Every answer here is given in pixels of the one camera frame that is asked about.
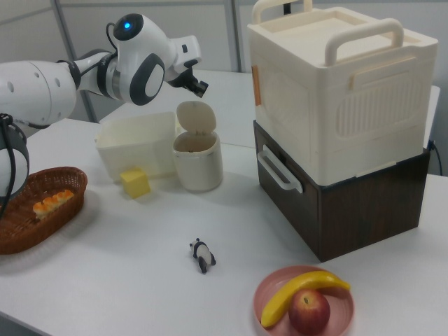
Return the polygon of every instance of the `wicker basket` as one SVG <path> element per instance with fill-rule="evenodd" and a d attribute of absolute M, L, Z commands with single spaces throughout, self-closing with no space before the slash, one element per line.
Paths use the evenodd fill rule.
<path fill-rule="evenodd" d="M 0 220 L 0 254 L 29 249 L 64 226 L 83 207 L 87 176 L 75 167 L 58 167 L 29 176 L 24 190 L 12 199 Z M 44 219 L 39 220 L 33 205 L 69 189 L 74 196 Z"/>

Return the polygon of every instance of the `yellow cube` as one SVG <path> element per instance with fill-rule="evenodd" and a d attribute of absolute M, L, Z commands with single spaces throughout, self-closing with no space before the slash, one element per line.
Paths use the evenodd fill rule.
<path fill-rule="evenodd" d="M 125 192 L 132 198 L 138 198 L 151 191 L 148 177 L 140 168 L 133 168 L 120 174 Z"/>

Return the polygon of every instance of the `yellow fruit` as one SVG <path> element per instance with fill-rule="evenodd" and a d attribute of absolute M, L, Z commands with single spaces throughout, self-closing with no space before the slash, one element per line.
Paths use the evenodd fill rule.
<path fill-rule="evenodd" d="M 291 279 L 266 304 L 261 313 L 261 325 L 264 328 L 269 328 L 280 321 L 288 311 L 291 298 L 298 290 L 327 287 L 342 287 L 349 290 L 350 284 L 327 271 L 311 271 Z"/>

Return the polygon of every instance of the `red apple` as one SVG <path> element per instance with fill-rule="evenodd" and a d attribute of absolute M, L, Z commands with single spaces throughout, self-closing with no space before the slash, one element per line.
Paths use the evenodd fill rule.
<path fill-rule="evenodd" d="M 314 289 L 301 289 L 290 302 L 289 321 L 299 333 L 317 335 L 330 319 L 330 305 L 325 296 Z"/>

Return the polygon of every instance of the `brown box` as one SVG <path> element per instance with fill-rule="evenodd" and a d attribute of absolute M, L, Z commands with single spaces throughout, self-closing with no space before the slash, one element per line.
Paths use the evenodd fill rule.
<path fill-rule="evenodd" d="M 257 154 L 266 145 L 301 182 L 303 193 L 282 189 L 258 162 L 260 185 L 320 261 L 419 225 L 430 158 L 427 150 L 393 167 L 321 186 L 256 121 L 254 130 Z"/>

